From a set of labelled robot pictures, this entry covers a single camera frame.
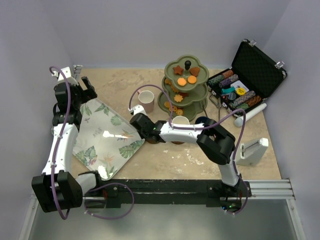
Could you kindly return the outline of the maple leaf cookie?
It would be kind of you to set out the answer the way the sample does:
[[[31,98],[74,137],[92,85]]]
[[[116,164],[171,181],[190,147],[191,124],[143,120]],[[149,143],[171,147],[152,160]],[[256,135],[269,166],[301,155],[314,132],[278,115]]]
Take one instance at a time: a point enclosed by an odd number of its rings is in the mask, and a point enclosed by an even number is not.
[[[172,82],[167,78],[164,80],[164,83],[167,85],[172,85]]]

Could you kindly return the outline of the metal tongs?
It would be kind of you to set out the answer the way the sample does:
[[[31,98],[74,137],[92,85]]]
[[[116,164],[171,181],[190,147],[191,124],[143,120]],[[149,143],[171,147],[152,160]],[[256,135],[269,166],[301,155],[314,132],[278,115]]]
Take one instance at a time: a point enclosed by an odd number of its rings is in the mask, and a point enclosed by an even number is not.
[[[223,102],[220,96],[214,95],[210,93],[207,99],[202,104],[202,109],[206,117],[210,116],[210,111],[213,110],[215,113],[215,119],[220,121],[222,119],[222,109],[223,109]]]

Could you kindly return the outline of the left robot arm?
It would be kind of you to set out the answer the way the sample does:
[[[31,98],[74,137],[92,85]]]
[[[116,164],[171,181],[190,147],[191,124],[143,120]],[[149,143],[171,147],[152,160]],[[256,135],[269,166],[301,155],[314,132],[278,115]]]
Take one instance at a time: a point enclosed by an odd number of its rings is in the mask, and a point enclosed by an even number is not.
[[[97,171],[81,173],[77,178],[70,173],[73,148],[83,117],[80,107],[98,96],[86,76],[81,80],[86,89],[77,82],[71,84],[64,80],[58,81],[53,88],[57,100],[53,107],[53,142],[41,175],[31,181],[45,213],[78,208],[86,193],[99,196],[104,190]]]

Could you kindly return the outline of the round orange cookie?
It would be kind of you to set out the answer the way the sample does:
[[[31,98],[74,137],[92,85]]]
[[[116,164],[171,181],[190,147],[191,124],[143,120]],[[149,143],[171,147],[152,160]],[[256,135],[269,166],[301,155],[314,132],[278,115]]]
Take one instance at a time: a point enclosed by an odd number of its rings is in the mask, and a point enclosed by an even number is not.
[[[169,108],[171,105],[170,105],[170,102],[169,101],[166,101],[165,103],[164,103],[164,106],[166,107],[166,108]]]
[[[195,84],[197,82],[197,77],[194,76],[194,75],[190,75],[188,78],[187,78],[187,81],[188,83],[190,84]]]
[[[187,84],[187,80],[185,78],[183,78],[183,77],[180,77],[180,78],[177,79],[177,84],[179,86],[183,87],[183,86],[185,86]]]

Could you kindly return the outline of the leaf pattern serving tray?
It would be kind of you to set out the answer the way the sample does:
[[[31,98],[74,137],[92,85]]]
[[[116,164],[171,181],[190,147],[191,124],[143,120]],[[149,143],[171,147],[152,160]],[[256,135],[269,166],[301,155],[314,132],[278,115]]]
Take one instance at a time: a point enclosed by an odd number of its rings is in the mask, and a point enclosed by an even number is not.
[[[73,155],[103,180],[110,180],[145,141],[127,120],[97,98],[82,104],[80,112]]]

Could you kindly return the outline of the pink cup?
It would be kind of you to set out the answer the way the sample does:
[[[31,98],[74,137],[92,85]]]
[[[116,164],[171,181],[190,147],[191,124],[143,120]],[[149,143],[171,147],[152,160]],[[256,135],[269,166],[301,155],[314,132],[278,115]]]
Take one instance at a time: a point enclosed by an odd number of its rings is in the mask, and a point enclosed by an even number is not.
[[[138,100],[143,106],[146,113],[151,113],[154,110],[155,96],[149,90],[138,91]]]

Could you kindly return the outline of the heart cookie light brown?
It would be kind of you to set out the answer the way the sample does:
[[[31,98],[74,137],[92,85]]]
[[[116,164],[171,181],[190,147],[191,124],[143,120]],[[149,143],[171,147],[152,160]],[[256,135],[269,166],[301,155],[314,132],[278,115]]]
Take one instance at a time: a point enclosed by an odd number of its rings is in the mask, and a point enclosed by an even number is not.
[[[200,68],[199,67],[192,67],[189,69],[189,72],[192,76],[197,77],[199,75]]]

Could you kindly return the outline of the orange slice cookie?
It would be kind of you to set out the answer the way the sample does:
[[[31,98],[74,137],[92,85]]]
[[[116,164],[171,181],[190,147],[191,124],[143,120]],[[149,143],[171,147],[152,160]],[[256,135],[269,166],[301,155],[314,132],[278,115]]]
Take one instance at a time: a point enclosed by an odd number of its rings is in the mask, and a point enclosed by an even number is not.
[[[176,112],[177,109],[178,109],[178,108],[177,108],[176,106],[174,106],[174,105],[173,105],[172,107],[169,107],[169,110],[170,110],[170,111],[173,111],[173,112]]]
[[[179,108],[179,109],[176,110],[176,114],[177,114],[178,116],[182,116],[182,115],[184,114],[184,111]]]

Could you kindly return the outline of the brown saucer back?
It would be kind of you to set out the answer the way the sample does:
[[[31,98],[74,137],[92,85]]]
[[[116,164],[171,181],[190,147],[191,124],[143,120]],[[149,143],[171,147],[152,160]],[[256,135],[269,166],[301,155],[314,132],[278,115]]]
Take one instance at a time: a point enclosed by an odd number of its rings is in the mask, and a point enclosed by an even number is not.
[[[173,144],[176,144],[176,145],[181,145],[181,144],[184,144],[184,142],[181,142],[181,141],[172,141]]]

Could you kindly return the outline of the dark star cookie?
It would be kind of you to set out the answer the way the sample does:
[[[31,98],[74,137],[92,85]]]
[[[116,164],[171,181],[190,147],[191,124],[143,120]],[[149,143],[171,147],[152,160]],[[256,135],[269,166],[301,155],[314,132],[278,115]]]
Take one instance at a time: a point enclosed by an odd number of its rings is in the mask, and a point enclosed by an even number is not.
[[[181,76],[183,74],[183,72],[184,72],[184,69],[181,68],[179,65],[173,67],[172,69],[173,69],[173,72],[174,72],[175,75],[180,75]]]
[[[189,94],[187,92],[180,92],[179,93],[183,98],[188,97]]]

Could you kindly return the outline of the dark grey mug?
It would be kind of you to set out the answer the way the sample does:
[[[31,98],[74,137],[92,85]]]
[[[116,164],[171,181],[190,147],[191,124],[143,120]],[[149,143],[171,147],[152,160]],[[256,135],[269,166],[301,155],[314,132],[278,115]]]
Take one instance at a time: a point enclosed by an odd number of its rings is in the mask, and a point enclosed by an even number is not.
[[[190,121],[188,120],[187,117],[182,116],[182,115],[177,115],[174,117],[171,121],[175,125],[189,125]]]

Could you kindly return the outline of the dark blue mug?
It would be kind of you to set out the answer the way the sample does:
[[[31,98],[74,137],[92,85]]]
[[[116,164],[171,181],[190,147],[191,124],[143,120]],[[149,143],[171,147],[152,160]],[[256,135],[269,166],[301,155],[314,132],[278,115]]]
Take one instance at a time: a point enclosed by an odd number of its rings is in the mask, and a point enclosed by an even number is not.
[[[200,116],[195,120],[195,124],[201,124],[201,123],[205,123],[208,120],[208,117],[206,116]]]

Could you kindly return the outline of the orange flower cookie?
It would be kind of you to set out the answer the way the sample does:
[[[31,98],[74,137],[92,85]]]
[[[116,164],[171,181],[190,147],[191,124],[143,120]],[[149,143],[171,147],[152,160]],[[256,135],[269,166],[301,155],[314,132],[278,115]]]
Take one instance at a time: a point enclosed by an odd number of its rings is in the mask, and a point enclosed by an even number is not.
[[[182,95],[176,94],[173,99],[174,99],[175,102],[180,103],[180,102],[183,101],[184,98],[183,98]]]

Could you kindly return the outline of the round orange cookie front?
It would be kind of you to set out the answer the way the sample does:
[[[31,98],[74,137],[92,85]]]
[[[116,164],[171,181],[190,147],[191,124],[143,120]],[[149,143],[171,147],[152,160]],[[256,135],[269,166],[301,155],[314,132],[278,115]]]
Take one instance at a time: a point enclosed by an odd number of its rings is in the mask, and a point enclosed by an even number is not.
[[[194,76],[194,75],[190,75],[188,78],[187,78],[187,81],[188,83],[190,84],[195,84],[197,82],[197,77]]]

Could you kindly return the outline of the brown patterned cookie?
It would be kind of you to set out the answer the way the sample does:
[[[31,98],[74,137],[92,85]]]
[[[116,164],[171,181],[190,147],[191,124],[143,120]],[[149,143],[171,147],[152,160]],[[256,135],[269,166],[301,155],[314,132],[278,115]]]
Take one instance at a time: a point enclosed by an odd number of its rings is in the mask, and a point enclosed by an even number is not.
[[[171,85],[171,89],[172,89],[172,91],[175,92],[175,93],[178,93],[178,92],[179,92],[179,90],[178,90],[177,88],[175,88],[173,85]]]

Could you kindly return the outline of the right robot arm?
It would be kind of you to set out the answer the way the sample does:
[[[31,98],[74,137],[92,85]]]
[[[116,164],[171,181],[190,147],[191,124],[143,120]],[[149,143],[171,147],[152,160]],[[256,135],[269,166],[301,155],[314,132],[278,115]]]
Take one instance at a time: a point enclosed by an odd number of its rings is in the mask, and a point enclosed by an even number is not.
[[[173,124],[152,120],[143,113],[135,114],[129,122],[140,137],[150,144],[182,142],[200,147],[206,157],[217,164],[223,183],[223,192],[230,197],[240,190],[240,174],[235,162],[239,142],[228,130],[213,119],[199,124]]]

